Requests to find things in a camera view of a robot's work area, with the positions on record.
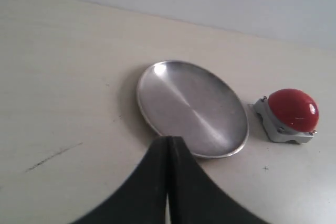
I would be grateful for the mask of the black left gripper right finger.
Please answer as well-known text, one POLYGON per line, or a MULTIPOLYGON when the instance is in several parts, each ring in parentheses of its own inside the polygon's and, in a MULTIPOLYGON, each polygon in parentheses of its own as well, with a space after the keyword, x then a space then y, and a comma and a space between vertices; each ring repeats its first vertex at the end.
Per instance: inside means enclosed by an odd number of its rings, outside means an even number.
POLYGON ((266 223, 212 181, 181 137, 167 139, 171 223, 266 223))

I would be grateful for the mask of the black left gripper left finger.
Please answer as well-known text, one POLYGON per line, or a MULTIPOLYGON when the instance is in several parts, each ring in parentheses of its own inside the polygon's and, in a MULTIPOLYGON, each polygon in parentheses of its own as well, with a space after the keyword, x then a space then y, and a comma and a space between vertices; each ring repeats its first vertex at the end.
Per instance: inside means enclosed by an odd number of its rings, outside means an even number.
POLYGON ((154 140, 124 183, 74 223, 165 223, 169 139, 154 140))

